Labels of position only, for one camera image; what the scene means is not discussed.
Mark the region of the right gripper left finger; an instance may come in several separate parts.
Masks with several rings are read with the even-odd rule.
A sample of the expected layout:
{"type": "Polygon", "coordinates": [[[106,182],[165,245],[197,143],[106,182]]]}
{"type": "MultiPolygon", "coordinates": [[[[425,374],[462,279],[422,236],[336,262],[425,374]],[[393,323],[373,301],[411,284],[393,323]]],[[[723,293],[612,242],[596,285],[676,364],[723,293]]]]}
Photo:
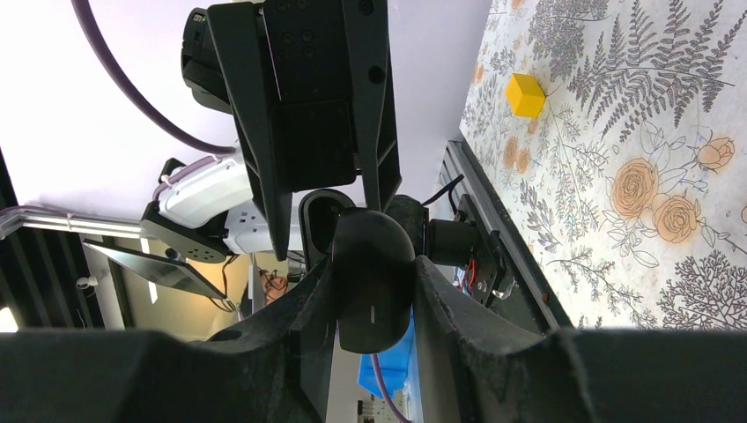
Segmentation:
{"type": "Polygon", "coordinates": [[[4,422],[321,422],[336,320],[331,264],[206,341],[152,330],[1,338],[4,422]]]}

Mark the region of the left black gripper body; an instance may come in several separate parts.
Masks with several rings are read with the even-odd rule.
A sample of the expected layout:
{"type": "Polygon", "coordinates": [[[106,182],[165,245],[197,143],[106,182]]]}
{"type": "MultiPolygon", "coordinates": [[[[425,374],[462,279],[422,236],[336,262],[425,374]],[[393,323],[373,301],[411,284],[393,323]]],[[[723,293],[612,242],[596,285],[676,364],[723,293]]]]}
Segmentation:
{"type": "Polygon", "coordinates": [[[286,188],[362,181],[356,92],[370,67],[390,61],[387,3],[214,4],[207,24],[233,116],[233,89],[278,94],[272,120],[286,188]]]}

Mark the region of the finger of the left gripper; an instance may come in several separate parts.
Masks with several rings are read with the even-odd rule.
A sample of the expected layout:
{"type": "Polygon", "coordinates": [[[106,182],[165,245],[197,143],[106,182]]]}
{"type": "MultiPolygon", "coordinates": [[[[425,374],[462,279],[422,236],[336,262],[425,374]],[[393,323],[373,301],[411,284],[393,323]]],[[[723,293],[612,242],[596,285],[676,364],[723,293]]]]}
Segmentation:
{"type": "Polygon", "coordinates": [[[402,181],[390,61],[370,67],[359,81],[356,138],[366,207],[384,212],[402,181]]]}
{"type": "Polygon", "coordinates": [[[241,148],[245,161],[252,167],[252,189],[259,198],[255,201],[261,209],[269,228],[275,257],[287,258],[290,241],[292,193],[277,169],[278,153],[273,129],[272,112],[278,94],[269,91],[233,89],[230,93],[234,116],[241,129],[241,148]]]}

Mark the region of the blue bin background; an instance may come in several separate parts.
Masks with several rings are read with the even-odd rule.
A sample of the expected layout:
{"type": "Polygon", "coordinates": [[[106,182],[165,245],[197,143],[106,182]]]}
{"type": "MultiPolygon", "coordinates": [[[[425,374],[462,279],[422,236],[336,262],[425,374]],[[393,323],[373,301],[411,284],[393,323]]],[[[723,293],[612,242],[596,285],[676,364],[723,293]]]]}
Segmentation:
{"type": "Polygon", "coordinates": [[[359,362],[359,386],[367,397],[357,403],[357,422],[400,422],[398,414],[407,422],[422,422],[419,404],[419,386],[414,315],[403,338],[392,348],[378,354],[381,379],[389,394],[390,407],[381,389],[370,355],[362,355],[359,362]]]}

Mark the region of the black earbud charging case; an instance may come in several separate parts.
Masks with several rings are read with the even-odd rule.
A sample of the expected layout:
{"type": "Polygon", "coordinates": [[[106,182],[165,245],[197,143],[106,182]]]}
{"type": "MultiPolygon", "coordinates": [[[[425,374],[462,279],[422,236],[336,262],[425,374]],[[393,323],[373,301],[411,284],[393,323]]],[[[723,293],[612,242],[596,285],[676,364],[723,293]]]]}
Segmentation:
{"type": "Polygon", "coordinates": [[[393,347],[410,324],[425,207],[397,195],[385,211],[373,211],[318,189],[302,198],[299,219],[307,269],[320,264],[330,275],[342,348],[375,354],[393,347]]]}

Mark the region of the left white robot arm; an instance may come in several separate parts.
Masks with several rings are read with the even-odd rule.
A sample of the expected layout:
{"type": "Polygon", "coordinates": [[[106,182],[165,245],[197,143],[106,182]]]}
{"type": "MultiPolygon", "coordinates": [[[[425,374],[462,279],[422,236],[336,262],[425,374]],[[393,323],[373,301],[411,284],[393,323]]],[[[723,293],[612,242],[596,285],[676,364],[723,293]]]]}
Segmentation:
{"type": "Polygon", "coordinates": [[[388,209],[401,181],[385,1],[265,1],[195,8],[181,70],[202,106],[233,118],[238,143],[169,160],[142,228],[180,255],[220,263],[294,235],[292,198],[361,181],[388,209]]]}

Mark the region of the floral table mat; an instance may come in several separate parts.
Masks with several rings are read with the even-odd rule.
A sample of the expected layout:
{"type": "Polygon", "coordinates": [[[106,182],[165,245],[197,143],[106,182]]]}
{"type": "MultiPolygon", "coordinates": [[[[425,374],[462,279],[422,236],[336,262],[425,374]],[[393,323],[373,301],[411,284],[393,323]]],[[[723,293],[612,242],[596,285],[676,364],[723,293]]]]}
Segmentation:
{"type": "Polygon", "coordinates": [[[745,2],[495,1],[460,128],[575,326],[745,329],[745,2]]]}

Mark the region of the yellow block near arm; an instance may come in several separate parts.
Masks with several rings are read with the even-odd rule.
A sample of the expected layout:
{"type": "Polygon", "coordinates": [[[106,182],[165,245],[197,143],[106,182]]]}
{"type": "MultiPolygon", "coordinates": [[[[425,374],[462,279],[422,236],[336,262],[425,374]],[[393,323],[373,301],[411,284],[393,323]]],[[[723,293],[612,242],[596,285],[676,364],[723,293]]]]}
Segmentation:
{"type": "Polygon", "coordinates": [[[545,103],[545,93],[535,77],[513,73],[505,90],[511,112],[519,117],[537,118],[545,103]]]}

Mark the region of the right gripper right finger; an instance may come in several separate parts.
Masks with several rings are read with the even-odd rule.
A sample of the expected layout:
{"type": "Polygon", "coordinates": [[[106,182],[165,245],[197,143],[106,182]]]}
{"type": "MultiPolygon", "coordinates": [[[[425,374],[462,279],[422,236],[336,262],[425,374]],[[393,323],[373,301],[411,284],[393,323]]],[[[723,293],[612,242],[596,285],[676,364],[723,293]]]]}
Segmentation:
{"type": "Polygon", "coordinates": [[[426,422],[743,422],[742,332],[524,330],[414,263],[426,422]]]}

